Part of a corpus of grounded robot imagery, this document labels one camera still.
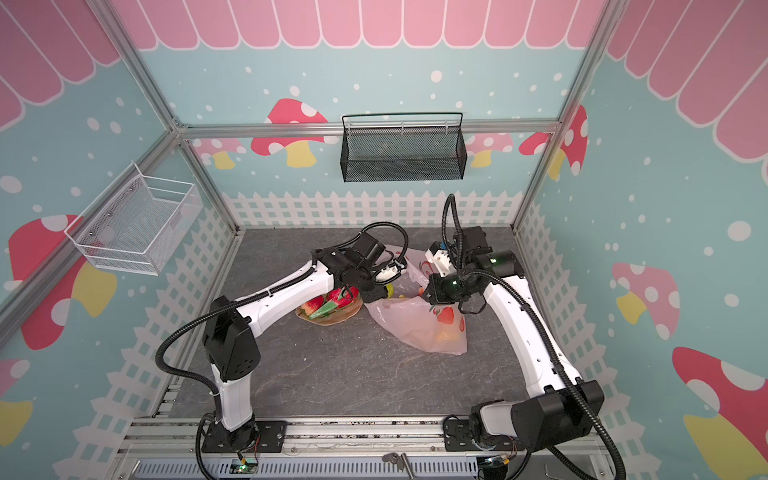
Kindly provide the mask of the pink printed plastic bag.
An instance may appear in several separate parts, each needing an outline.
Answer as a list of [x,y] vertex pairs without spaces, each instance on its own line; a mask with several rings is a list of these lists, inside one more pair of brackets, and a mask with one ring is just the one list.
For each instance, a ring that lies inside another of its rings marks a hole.
[[388,284],[387,297],[366,303],[374,321],[401,342],[428,353],[467,352],[465,317],[457,304],[433,306],[421,295],[436,272],[425,252],[409,248],[406,270]]

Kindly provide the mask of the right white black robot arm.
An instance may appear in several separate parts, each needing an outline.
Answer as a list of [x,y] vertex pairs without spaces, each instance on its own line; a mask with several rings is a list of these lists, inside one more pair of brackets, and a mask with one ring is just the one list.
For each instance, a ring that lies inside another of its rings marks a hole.
[[588,473],[559,447],[590,433],[603,443],[614,477],[626,478],[618,446],[598,416],[604,391],[597,381],[584,380],[555,342],[530,297],[515,253],[495,252],[481,228],[462,227],[454,195],[444,203],[441,224],[441,239],[427,252],[436,271],[423,298],[432,306],[462,307],[474,295],[481,296],[502,323],[528,393],[524,401],[491,401],[473,408],[468,420],[479,448],[492,449],[507,439],[514,452],[524,453],[516,466],[510,464],[509,455],[484,458],[479,478],[517,479],[534,453],[547,450],[572,474],[586,479]]

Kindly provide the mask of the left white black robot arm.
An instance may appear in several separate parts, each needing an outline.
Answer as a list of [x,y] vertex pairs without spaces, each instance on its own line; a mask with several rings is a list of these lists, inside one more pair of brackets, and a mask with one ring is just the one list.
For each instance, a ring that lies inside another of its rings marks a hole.
[[[352,239],[311,252],[311,260],[296,272],[254,294],[228,301],[188,322],[162,341],[155,364],[163,372],[205,385],[214,399],[214,412],[202,422],[223,436],[234,452],[257,445],[259,429],[250,399],[252,372],[260,361],[256,339],[277,320],[301,304],[338,289],[353,289],[373,302],[387,296],[386,286],[407,268],[409,236],[390,221],[363,227]],[[166,351],[186,333],[203,325],[211,379],[170,365]]]

